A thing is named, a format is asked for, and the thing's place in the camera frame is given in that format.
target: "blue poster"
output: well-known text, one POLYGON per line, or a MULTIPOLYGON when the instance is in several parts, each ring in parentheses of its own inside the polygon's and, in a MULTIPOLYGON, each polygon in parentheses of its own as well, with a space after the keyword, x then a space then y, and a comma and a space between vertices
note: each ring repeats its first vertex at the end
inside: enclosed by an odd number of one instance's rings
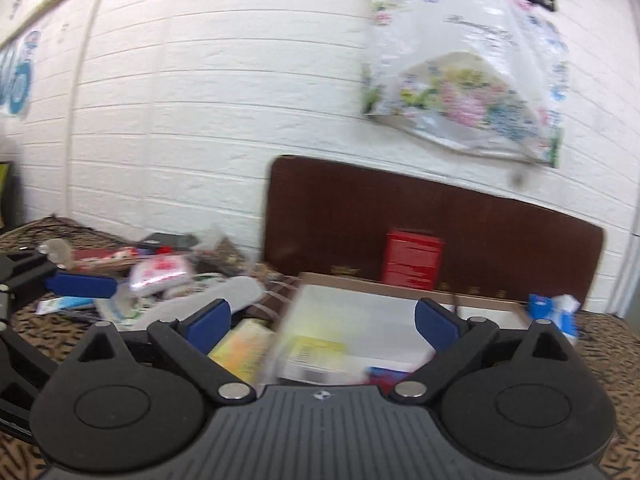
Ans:
POLYGON ((10 115, 23 112, 31 89, 31 59, 40 33, 33 30, 23 40, 13 40, 0 52, 0 109, 10 115))

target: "small red box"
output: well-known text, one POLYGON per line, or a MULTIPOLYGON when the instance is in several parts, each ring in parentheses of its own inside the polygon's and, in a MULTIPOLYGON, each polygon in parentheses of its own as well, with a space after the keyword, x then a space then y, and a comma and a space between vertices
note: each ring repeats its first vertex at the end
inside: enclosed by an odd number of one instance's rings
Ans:
POLYGON ((382 281, 387 285, 433 290, 438 279, 444 240, 392 231, 386 236, 382 281))

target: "white brick wall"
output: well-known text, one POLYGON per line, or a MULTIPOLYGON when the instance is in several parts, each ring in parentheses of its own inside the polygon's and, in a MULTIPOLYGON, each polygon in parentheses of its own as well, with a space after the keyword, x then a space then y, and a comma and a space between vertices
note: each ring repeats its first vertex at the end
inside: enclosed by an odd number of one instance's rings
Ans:
POLYGON ((252 251, 282 153, 518 198, 604 227, 587 305, 603 311, 638 201, 638 38, 627 0, 558 1, 550 17, 572 64, 558 170, 461 156, 361 119, 367 0, 102 0, 76 88, 94 0, 68 0, 43 20, 31 109, 0 120, 4 148, 21 160, 30 218, 65 212, 66 196, 66 213, 97 228, 137 237, 217 222, 252 251))

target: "pink package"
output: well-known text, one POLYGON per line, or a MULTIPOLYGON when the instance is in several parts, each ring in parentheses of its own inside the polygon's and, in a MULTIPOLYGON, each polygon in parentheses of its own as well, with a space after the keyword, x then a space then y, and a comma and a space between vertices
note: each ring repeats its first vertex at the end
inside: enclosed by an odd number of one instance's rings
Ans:
POLYGON ((157 254, 136 264, 129 276, 129 290, 142 298, 172 286, 183 285, 193 278, 193 267, 179 254, 157 254))

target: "blue gripper pad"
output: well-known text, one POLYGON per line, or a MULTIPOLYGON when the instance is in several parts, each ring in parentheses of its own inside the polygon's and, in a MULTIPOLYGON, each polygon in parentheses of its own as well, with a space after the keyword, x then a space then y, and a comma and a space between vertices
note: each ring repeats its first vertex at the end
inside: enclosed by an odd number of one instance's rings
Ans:
POLYGON ((211 352, 231 328, 231 307, 214 300, 178 325, 178 333, 203 354, 211 352))
POLYGON ((466 321, 430 298, 415 305, 415 329, 440 353, 468 330, 466 321))
POLYGON ((47 278, 45 285, 54 294, 76 298, 110 298, 118 288, 118 282, 113 278, 65 272, 47 278))

